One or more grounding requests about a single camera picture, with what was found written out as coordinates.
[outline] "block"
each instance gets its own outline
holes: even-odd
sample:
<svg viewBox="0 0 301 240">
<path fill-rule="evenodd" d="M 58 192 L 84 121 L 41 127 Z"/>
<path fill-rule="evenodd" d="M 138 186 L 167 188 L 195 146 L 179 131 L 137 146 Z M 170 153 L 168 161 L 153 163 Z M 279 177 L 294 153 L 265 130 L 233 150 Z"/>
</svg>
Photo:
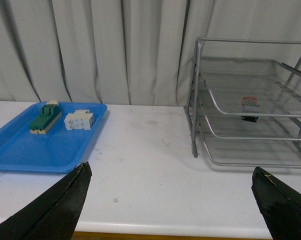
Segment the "block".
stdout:
<svg viewBox="0 0 301 240">
<path fill-rule="evenodd" d="M 64 123 L 67 130 L 91 130 L 94 124 L 94 115 L 90 110 L 79 109 L 74 113 L 67 114 Z"/>
<path fill-rule="evenodd" d="M 57 104 L 46 104 L 41 107 L 39 115 L 29 125 L 31 134 L 46 134 L 57 120 L 62 116 L 62 112 Z"/>
</svg>

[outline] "plastic tray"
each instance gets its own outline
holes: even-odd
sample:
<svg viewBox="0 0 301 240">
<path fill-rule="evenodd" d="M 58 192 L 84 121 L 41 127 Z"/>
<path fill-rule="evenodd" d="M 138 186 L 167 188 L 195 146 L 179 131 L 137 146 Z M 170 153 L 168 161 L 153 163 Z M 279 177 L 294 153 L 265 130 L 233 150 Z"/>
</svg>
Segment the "plastic tray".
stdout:
<svg viewBox="0 0 301 240">
<path fill-rule="evenodd" d="M 107 106 L 98 103 L 59 103 L 62 116 L 47 134 L 31 134 L 29 124 L 45 102 L 36 103 L 0 129 L 0 171 L 69 173 L 88 159 Z M 68 113 L 88 109 L 94 114 L 91 130 L 66 130 Z"/>
<path fill-rule="evenodd" d="M 301 141 L 301 127 L 290 118 L 260 116 L 256 122 L 250 122 L 238 115 L 222 114 L 204 89 L 199 91 L 198 114 L 199 120 L 206 121 L 211 133 L 218 138 Z"/>
<path fill-rule="evenodd" d="M 225 115 L 243 115 L 243 99 L 253 96 L 259 116 L 301 118 L 301 92 L 295 92 L 294 86 L 301 85 L 301 73 L 295 74 L 288 84 L 292 71 L 295 70 L 285 64 L 267 59 L 201 60 L 201 82 L 205 82 L 216 109 Z"/>
</svg>

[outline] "white curtain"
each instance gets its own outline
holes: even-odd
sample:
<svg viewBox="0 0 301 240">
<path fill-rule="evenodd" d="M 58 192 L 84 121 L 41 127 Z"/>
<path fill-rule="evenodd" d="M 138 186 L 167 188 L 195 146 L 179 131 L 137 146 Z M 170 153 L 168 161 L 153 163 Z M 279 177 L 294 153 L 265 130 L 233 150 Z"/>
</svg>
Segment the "white curtain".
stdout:
<svg viewBox="0 0 301 240">
<path fill-rule="evenodd" d="M 183 106 L 196 37 L 301 41 L 301 0 L 0 0 L 0 100 Z"/>
</svg>

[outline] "table surface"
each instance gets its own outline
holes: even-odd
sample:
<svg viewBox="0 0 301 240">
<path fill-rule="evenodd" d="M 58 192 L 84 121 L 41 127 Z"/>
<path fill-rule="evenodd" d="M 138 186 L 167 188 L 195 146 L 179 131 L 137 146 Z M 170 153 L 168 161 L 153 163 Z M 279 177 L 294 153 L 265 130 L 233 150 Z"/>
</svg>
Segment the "table surface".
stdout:
<svg viewBox="0 0 301 240">
<path fill-rule="evenodd" d="M 0 128 L 32 104 L 0 101 Z M 194 158 L 182 107 L 108 105 L 101 126 L 76 231 L 271 238 L 254 168 L 216 166 L 202 144 Z M 265 169 L 301 193 L 301 169 Z M 0 223 L 63 176 L 0 172 Z"/>
</svg>

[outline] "small object in tray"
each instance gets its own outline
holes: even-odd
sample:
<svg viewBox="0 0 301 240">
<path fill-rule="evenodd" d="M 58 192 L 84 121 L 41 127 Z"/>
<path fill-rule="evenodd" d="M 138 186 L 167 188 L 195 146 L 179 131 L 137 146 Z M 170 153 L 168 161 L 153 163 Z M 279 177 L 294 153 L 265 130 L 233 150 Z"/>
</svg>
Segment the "small object in tray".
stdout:
<svg viewBox="0 0 301 240">
<path fill-rule="evenodd" d="M 257 97 L 255 96 L 244 96 L 241 99 L 241 106 L 243 113 L 259 113 L 260 112 L 260 105 L 258 104 Z M 248 122 L 257 122 L 259 119 L 258 116 L 241 116 L 243 121 Z"/>
<path fill-rule="evenodd" d="M 46 134 L 62 116 L 59 103 L 55 100 L 46 103 L 40 109 L 40 114 L 29 125 L 31 134 Z"/>
<path fill-rule="evenodd" d="M 91 130 L 94 124 L 94 115 L 89 110 L 76 110 L 74 113 L 67 114 L 64 123 L 67 130 Z"/>
</svg>

